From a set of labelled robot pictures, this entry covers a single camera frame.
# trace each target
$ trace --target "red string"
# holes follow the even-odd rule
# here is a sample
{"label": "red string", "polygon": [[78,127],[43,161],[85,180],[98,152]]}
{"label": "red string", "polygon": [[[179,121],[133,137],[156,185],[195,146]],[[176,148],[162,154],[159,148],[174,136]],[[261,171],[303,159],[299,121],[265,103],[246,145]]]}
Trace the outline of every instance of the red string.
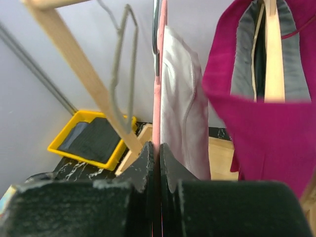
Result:
{"label": "red string", "polygon": [[287,38],[290,38],[290,37],[296,35],[297,33],[301,32],[305,27],[307,27],[307,26],[308,26],[310,23],[312,23],[315,19],[316,19],[316,14],[315,14],[315,16],[313,16],[308,22],[306,22],[306,23],[305,23],[301,28],[299,28],[298,30],[296,30],[296,31],[294,31],[294,32],[292,32],[292,33],[289,33],[289,34],[287,34],[287,35],[282,36],[282,37],[281,37],[282,40],[287,39]]}

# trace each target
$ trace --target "black marble countertop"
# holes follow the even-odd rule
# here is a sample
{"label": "black marble countertop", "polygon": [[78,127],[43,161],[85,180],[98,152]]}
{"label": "black marble countertop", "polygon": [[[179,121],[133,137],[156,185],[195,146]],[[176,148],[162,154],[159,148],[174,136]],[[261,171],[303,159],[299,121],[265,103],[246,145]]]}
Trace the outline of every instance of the black marble countertop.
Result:
{"label": "black marble countertop", "polygon": [[[136,134],[139,134],[142,127],[146,123],[138,122]],[[209,136],[215,137],[224,140],[230,140],[229,135],[227,134],[224,128],[209,128]],[[122,158],[125,157],[128,149],[125,150]],[[106,169],[101,169],[96,166],[87,164],[85,162],[80,162],[74,159],[63,157],[59,164],[56,166],[54,172],[58,172],[57,178],[63,180],[95,180],[95,179],[114,179],[115,171],[109,171]]]}

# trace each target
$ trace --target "purple fabric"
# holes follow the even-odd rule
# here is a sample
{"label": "purple fabric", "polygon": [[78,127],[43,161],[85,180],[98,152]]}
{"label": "purple fabric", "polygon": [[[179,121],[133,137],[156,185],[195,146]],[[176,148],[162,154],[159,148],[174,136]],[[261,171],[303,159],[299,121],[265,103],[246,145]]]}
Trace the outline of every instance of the purple fabric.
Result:
{"label": "purple fabric", "polygon": [[[316,13],[314,0],[287,0],[296,28]],[[299,198],[316,164],[316,21],[300,34],[309,103],[253,102],[231,95],[238,22],[251,0],[235,0],[221,16],[203,77],[203,90],[235,147],[232,170],[244,180],[278,180]]]}

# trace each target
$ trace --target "wall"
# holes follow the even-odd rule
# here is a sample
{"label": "wall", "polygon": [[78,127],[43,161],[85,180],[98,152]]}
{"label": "wall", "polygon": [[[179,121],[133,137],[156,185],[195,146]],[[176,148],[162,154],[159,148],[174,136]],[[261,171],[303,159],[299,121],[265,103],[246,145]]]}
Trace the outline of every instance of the wall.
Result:
{"label": "wall", "polygon": [[[137,53],[136,92],[134,114],[144,121],[152,121],[154,62],[152,56],[152,0],[103,0],[120,21],[124,5],[129,3],[136,15],[140,31]],[[168,24],[183,36],[186,43],[199,54],[204,71],[217,21],[233,0],[170,0]],[[96,0],[58,9],[92,62],[106,86],[109,85],[116,32],[106,12]],[[0,21],[11,31],[41,68],[67,98],[79,109],[98,110],[84,87],[63,61],[39,25],[19,0],[0,1]],[[126,111],[128,70],[133,25],[127,25],[120,84],[117,94],[122,111]],[[209,125],[221,127],[213,111]]]}
{"label": "wall", "polygon": [[71,114],[0,39],[0,197],[11,184],[52,171],[46,148]]}

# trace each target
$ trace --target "yellow plastic bin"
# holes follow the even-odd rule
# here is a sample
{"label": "yellow plastic bin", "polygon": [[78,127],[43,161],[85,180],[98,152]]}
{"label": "yellow plastic bin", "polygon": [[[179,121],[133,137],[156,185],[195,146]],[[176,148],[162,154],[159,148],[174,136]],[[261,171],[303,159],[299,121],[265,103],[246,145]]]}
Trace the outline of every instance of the yellow plastic bin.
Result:
{"label": "yellow plastic bin", "polygon": [[[72,159],[75,159],[78,161],[83,161],[83,162],[86,162],[88,164],[92,164],[92,165],[97,166],[97,167],[102,168],[102,169],[107,169],[107,170],[113,171],[116,168],[121,156],[123,155],[123,153],[126,149],[126,145],[123,142],[123,140],[119,141],[119,143],[117,144],[117,147],[115,148],[114,152],[112,153],[112,155],[109,158],[107,163],[100,163],[97,161],[88,160],[88,159],[85,159],[83,157],[79,157],[79,156],[76,156],[76,155],[73,155],[73,154],[70,154],[67,152],[57,150],[58,147],[63,143],[63,141],[66,139],[66,137],[68,136],[70,131],[75,127],[75,125],[78,122],[90,123],[97,117],[106,118],[104,113],[101,113],[101,112],[92,112],[92,111],[84,111],[84,110],[76,112],[75,115],[66,124],[66,126],[57,135],[57,137],[55,137],[55,139],[50,143],[47,150],[49,152],[56,153],[62,157],[69,157],[69,158],[72,158]],[[135,132],[137,129],[136,117],[132,118],[132,127],[133,127],[133,131]]]}

